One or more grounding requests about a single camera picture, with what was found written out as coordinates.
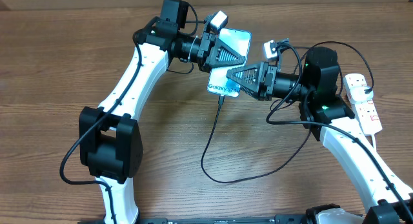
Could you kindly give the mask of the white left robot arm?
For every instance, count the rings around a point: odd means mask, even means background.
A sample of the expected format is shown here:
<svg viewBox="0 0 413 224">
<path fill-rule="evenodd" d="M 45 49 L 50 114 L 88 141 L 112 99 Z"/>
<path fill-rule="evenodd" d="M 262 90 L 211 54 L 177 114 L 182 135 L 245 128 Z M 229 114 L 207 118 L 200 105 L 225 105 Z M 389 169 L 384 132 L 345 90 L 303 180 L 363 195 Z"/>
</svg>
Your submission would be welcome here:
<svg viewBox="0 0 413 224">
<path fill-rule="evenodd" d="M 237 97 L 240 89 L 227 79 L 227 71 L 244 65 L 252 35 L 228 28 L 223 12 L 194 19 L 203 32 L 186 33 L 192 5 L 164 0 L 161 13 L 134 32 L 134 55 L 113 91 L 98 107 L 85 107 L 79 115 L 79 138 L 73 149 L 101 188 L 104 223 L 137 223 L 133 178 L 143 158 L 139 118 L 161 76 L 174 59 L 209 74 L 207 89 L 219 97 Z"/>
</svg>

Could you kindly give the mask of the Galaxy smartphone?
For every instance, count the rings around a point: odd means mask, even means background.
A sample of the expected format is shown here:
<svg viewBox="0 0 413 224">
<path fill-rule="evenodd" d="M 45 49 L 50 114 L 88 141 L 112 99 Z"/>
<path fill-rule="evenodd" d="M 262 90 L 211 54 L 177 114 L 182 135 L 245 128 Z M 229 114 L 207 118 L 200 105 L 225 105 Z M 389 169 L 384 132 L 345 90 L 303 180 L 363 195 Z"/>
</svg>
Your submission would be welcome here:
<svg viewBox="0 0 413 224">
<path fill-rule="evenodd" d="M 217 39 L 207 91 L 237 97 L 240 86 L 227 78 L 230 69 L 245 66 L 252 34 L 244 30 L 223 28 Z"/>
</svg>

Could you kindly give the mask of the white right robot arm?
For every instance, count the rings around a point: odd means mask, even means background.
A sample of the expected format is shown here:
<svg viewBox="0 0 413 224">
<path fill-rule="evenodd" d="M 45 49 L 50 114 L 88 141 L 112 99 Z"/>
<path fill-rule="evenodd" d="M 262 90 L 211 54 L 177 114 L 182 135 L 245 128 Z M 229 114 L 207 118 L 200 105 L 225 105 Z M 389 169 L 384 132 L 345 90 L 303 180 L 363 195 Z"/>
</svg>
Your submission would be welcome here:
<svg viewBox="0 0 413 224">
<path fill-rule="evenodd" d="M 356 188 L 366 216 L 362 223 L 412 223 L 412 188 L 402 182 L 365 137 L 352 109 L 336 93 L 337 53 L 316 46 L 298 61 L 299 74 L 260 62 L 230 69 L 227 78 L 257 100 L 299 102 L 296 122 L 337 159 Z"/>
</svg>

